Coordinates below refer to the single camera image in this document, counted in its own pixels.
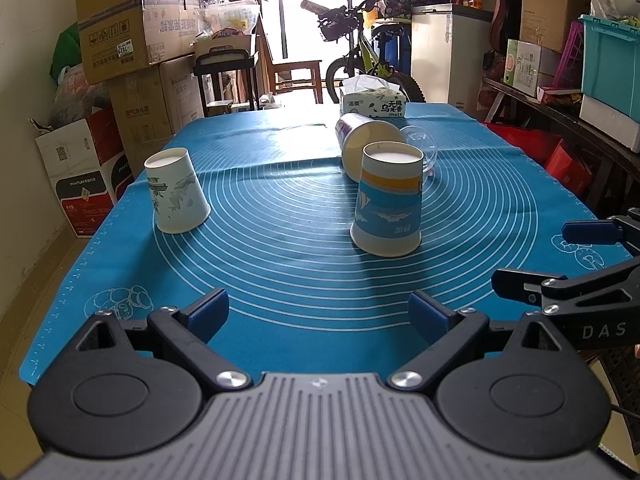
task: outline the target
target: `overturned paper cup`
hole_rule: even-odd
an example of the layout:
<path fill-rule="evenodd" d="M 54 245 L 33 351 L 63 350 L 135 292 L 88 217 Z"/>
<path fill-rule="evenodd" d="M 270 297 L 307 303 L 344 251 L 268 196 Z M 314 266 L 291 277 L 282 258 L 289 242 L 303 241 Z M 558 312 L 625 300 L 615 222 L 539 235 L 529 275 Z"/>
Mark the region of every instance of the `overturned paper cup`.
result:
<path fill-rule="evenodd" d="M 370 254 L 394 258 L 420 245 L 421 150 L 404 142 L 364 147 L 351 239 Z"/>
<path fill-rule="evenodd" d="M 404 142 L 404 136 L 392 124 L 359 114 L 344 114 L 335 125 L 335 135 L 342 150 L 344 171 L 356 182 L 360 180 L 362 149 L 367 144 L 382 140 Z"/>
<path fill-rule="evenodd" d="M 211 206 L 185 148 L 151 155 L 145 169 L 158 229 L 168 234 L 185 233 L 207 219 Z"/>

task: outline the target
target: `bicycle tire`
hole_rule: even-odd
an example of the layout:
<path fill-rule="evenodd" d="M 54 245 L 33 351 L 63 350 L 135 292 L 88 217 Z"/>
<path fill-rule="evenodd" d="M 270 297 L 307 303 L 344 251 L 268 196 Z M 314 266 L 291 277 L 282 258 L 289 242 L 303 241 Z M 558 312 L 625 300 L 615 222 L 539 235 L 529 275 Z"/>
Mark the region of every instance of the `bicycle tire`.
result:
<path fill-rule="evenodd" d="M 324 76 L 324 84 L 326 86 L 326 91 L 331 98 L 331 101 L 338 104 L 340 102 L 340 98 L 338 97 L 338 92 L 335 89 L 335 73 L 338 69 L 343 68 L 345 72 L 347 72 L 347 58 L 339 57 L 338 59 L 332 61 L 332 63 L 326 69 L 326 75 Z M 364 66 L 356 61 L 356 70 L 359 70 L 360 73 L 364 74 Z"/>
<path fill-rule="evenodd" d="M 415 82 L 415 79 L 408 74 L 395 72 L 385 78 L 390 83 L 394 83 L 400 87 L 400 91 L 406 96 L 407 101 L 411 103 L 424 103 L 424 95 L 422 90 Z"/>

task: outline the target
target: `sailboat print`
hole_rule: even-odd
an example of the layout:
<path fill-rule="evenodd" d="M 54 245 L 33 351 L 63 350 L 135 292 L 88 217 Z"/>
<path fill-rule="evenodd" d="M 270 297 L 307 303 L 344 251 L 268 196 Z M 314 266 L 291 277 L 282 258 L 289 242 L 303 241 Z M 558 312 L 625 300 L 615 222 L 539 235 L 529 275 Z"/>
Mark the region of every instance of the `sailboat print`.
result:
<path fill-rule="evenodd" d="M 358 190 L 358 203 L 360 204 L 360 209 L 364 209 L 364 207 L 371 201 L 371 199 L 365 195 L 361 190 Z"/>

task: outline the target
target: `tissue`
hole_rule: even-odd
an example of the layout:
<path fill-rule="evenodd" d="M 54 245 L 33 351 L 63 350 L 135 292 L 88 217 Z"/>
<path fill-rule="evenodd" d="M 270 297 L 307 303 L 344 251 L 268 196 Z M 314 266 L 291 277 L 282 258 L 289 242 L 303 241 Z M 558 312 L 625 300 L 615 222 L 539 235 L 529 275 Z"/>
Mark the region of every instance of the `tissue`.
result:
<path fill-rule="evenodd" d="M 340 115 L 404 117 L 406 97 L 396 84 L 372 75 L 357 75 L 342 82 Z"/>

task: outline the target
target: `bicycle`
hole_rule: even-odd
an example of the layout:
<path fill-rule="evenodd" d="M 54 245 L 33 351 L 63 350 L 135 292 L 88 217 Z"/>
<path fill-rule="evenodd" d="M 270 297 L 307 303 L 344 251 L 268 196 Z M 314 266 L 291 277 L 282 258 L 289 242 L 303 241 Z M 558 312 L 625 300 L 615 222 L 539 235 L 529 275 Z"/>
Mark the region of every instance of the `bicycle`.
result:
<path fill-rule="evenodd" d="M 354 9 L 348 9 L 346 6 L 327 9 L 308 0 L 303 0 L 300 5 L 303 9 L 318 16 L 318 27 L 324 41 L 337 41 L 350 32 L 357 31 L 356 46 L 346 56 L 334 60 L 326 69 L 326 89 L 334 103 L 340 102 L 335 89 L 335 73 L 340 69 L 344 69 L 348 77 L 354 77 L 356 71 L 360 74 L 375 75 L 390 83 L 397 84 L 407 101 L 425 102 L 418 83 L 410 75 L 396 72 L 386 60 L 381 60 L 370 41 L 363 34 L 364 17 L 362 13 L 371 12 L 379 1 L 381 0 L 364 0 Z M 402 27 L 393 24 L 382 25 L 376 29 L 374 37 L 384 32 L 394 35 L 402 34 Z"/>

